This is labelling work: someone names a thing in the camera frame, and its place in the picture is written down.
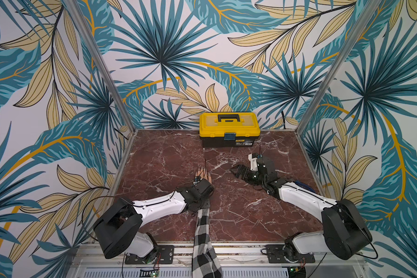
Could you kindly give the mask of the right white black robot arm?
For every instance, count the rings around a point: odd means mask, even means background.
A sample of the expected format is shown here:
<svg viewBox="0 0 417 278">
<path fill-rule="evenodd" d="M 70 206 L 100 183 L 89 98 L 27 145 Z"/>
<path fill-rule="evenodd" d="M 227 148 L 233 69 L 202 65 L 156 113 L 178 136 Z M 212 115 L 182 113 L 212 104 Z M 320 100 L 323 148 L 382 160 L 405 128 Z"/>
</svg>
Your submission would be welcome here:
<svg viewBox="0 0 417 278">
<path fill-rule="evenodd" d="M 250 166 L 233 166 L 231 173 L 322 223 L 320 231 L 299 232 L 284 241 L 283 255 L 287 262 L 309 261 L 315 253 L 332 253 L 347 260 L 371 245 L 373 237 L 352 201 L 323 197 L 303 183 L 279 177 L 274 163 L 263 155 L 250 154 L 249 161 Z"/>
</svg>

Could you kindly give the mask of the checkered sleeve mannequin forearm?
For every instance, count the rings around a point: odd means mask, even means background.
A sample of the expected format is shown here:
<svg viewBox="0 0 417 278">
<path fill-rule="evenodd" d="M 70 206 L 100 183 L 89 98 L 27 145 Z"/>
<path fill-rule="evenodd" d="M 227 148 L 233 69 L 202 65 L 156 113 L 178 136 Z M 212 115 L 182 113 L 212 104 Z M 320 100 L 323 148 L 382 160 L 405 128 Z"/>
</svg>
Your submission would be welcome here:
<svg viewBox="0 0 417 278">
<path fill-rule="evenodd" d="M 210 209 L 198 211 L 192 253 L 193 278 L 222 278 L 221 264 L 209 235 Z"/>
</svg>

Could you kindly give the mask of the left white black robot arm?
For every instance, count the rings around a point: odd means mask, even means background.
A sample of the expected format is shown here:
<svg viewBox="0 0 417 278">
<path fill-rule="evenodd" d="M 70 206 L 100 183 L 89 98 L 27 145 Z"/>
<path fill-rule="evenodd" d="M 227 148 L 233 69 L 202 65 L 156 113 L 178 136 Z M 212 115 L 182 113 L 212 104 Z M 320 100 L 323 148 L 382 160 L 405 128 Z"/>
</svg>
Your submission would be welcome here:
<svg viewBox="0 0 417 278">
<path fill-rule="evenodd" d="M 123 253 L 142 259 L 153 259 L 158 252 L 157 243 L 148 233 L 139 229 L 168 215 L 197 212 L 210 199 L 214 187 L 204 178 L 190 186 L 149 200 L 116 201 L 93 224 L 92 229 L 106 259 Z"/>
</svg>

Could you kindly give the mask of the mannequin hand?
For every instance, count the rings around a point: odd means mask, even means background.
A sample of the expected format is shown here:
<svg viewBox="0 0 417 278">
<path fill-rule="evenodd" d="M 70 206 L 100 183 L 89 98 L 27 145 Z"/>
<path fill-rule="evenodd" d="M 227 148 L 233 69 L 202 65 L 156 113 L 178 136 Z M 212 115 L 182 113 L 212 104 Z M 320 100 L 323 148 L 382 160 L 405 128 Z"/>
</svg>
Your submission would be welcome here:
<svg viewBox="0 0 417 278">
<path fill-rule="evenodd" d="M 210 172 L 207 170 L 206 167 L 200 167 L 195 173 L 195 178 L 205 179 L 209 183 L 212 183 L 212 175 L 210 174 Z"/>
</svg>

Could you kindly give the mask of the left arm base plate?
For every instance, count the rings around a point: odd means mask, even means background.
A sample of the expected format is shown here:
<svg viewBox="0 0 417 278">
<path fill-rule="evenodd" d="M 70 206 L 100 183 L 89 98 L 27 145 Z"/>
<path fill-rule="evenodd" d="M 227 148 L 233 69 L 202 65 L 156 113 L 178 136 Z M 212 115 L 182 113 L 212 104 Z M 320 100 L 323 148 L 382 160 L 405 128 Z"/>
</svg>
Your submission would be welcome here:
<svg viewBox="0 0 417 278">
<path fill-rule="evenodd" d="M 127 253 L 124 263 L 127 265 L 170 265 L 173 263 L 173 258 L 173 245 L 159 245 L 154 247 L 145 257 Z"/>
</svg>

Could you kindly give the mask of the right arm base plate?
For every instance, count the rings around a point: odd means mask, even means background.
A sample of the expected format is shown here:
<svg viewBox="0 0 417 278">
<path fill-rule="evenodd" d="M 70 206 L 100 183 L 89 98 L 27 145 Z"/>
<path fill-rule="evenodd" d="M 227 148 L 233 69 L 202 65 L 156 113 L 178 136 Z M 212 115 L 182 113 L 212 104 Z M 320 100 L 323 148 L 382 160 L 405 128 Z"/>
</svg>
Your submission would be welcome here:
<svg viewBox="0 0 417 278">
<path fill-rule="evenodd" d="M 313 254 L 300 254 L 285 244 L 268 244 L 261 250 L 261 253 L 267 256 L 270 264 L 310 264 L 316 262 Z"/>
</svg>

